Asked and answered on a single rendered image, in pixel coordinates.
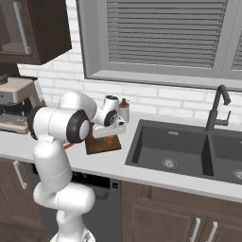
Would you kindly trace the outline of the brown sink cupboard door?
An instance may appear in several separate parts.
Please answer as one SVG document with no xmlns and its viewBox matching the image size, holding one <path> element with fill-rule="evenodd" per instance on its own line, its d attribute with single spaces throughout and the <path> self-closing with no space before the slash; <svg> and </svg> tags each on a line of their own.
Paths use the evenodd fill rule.
<svg viewBox="0 0 242 242">
<path fill-rule="evenodd" d="M 189 242 L 201 222 L 195 242 L 199 242 L 206 221 L 204 213 L 156 202 L 149 188 L 122 181 L 122 242 Z"/>
<path fill-rule="evenodd" d="M 217 221 L 218 227 L 212 242 L 242 242 L 242 205 L 234 202 L 211 204 L 199 242 L 208 239 L 213 221 Z"/>
</svg>

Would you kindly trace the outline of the black tap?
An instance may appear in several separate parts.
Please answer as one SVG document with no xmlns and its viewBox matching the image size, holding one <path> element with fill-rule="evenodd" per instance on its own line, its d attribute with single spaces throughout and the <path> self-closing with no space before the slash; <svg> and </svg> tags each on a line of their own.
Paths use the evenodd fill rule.
<svg viewBox="0 0 242 242">
<path fill-rule="evenodd" d="M 209 112 L 209 116 L 208 116 L 206 127 L 205 127 L 206 131 L 213 131 L 215 125 L 219 125 L 219 126 L 228 126 L 229 125 L 229 119 L 230 119 L 230 115 L 231 115 L 230 113 L 228 113 L 226 120 L 217 118 L 217 114 L 218 114 L 217 108 L 218 108 L 219 100 L 221 97 L 223 97 L 224 106 L 228 106 L 231 103 L 231 99 L 230 99 L 229 93 L 228 93 L 225 85 L 219 85 L 216 89 L 216 96 L 214 99 L 213 107 Z"/>
</svg>

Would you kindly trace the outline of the dark grey double sink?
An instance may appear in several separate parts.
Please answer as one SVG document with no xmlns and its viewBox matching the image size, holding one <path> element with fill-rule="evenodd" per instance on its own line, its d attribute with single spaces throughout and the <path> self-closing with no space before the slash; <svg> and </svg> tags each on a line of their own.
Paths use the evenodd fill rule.
<svg viewBox="0 0 242 242">
<path fill-rule="evenodd" d="M 242 132 L 141 119 L 126 164 L 242 185 Z"/>
</svg>

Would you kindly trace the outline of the brown base cupboard door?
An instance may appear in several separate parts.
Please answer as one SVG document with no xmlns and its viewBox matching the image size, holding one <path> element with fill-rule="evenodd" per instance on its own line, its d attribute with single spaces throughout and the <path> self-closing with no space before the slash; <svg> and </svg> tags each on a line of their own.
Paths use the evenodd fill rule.
<svg viewBox="0 0 242 242">
<path fill-rule="evenodd" d="M 0 158 L 0 222 L 42 229 L 43 220 L 30 184 L 24 189 L 13 160 Z"/>
</svg>

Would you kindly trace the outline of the brown wooden cutting board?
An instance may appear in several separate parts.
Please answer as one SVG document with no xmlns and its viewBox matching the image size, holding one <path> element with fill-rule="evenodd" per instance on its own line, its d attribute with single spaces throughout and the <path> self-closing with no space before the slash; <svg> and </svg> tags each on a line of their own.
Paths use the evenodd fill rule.
<svg viewBox="0 0 242 242">
<path fill-rule="evenodd" d="M 102 152 L 114 151 L 121 148 L 118 136 L 113 136 L 113 143 L 111 145 L 107 144 L 107 137 L 95 139 L 92 135 L 93 125 L 90 125 L 90 131 L 85 139 L 86 153 L 88 155 L 97 154 Z"/>
</svg>

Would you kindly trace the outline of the grey window with blinds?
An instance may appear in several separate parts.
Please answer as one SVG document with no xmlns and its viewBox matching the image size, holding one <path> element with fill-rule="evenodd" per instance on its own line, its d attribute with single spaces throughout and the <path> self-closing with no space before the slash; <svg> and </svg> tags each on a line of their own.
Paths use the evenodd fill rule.
<svg viewBox="0 0 242 242">
<path fill-rule="evenodd" d="M 84 76 L 242 92 L 242 0 L 77 0 Z"/>
</svg>

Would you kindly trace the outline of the beige coffee machine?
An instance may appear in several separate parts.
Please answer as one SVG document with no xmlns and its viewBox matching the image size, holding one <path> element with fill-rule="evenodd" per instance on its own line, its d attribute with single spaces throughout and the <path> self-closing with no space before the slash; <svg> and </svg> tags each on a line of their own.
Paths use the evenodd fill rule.
<svg viewBox="0 0 242 242">
<path fill-rule="evenodd" d="M 13 78 L 0 70 L 0 130 L 27 134 L 28 114 L 44 104 L 33 79 Z"/>
</svg>

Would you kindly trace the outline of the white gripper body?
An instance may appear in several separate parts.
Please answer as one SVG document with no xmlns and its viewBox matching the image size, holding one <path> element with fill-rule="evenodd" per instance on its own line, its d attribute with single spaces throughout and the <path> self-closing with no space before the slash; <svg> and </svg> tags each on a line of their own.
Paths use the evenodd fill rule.
<svg viewBox="0 0 242 242">
<path fill-rule="evenodd" d="M 103 127 L 98 124 L 94 124 L 92 135 L 95 139 L 97 139 L 97 138 L 103 138 L 107 136 L 114 136 L 125 132 L 126 132 L 125 126 L 114 125 L 109 127 Z"/>
</svg>

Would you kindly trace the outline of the grey dishwasher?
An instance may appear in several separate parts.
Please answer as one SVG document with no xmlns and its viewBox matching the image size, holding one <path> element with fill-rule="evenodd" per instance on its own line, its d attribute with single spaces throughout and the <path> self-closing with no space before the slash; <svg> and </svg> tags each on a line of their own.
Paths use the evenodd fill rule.
<svg viewBox="0 0 242 242">
<path fill-rule="evenodd" d="M 95 205 L 83 215 L 95 241 L 122 242 L 120 180 L 74 171 L 72 182 L 84 184 L 95 191 Z"/>
</svg>

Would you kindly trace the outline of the dark brown wall cupboard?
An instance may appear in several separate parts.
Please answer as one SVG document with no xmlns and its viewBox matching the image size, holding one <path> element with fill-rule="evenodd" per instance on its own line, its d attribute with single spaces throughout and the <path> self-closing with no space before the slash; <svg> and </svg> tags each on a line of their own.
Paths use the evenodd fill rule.
<svg viewBox="0 0 242 242">
<path fill-rule="evenodd" d="M 25 54 L 13 2 L 31 53 Z M 72 48 L 65 0 L 0 0 L 0 62 L 42 65 Z"/>
</svg>

